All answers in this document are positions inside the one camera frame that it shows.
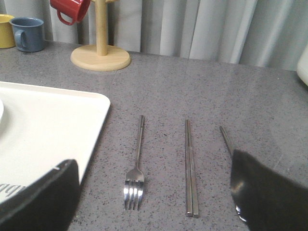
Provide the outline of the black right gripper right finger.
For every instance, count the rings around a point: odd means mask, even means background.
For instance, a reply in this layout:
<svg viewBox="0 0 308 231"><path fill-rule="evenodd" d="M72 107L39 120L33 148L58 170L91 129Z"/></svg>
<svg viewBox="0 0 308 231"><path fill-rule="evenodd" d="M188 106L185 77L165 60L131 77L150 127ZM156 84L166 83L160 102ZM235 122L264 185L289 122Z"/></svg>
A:
<svg viewBox="0 0 308 231"><path fill-rule="evenodd" d="M231 195L251 231L306 231L307 188L279 175L249 153L234 150Z"/></svg>

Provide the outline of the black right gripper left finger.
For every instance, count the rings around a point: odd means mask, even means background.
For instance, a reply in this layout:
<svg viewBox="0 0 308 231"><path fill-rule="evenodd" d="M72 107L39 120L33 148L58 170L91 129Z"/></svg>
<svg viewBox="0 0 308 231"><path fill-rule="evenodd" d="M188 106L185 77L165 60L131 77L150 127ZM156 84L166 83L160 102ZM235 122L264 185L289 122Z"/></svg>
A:
<svg viewBox="0 0 308 231"><path fill-rule="evenodd" d="M78 164L67 159L0 205L2 231L65 231L80 198Z"/></svg>

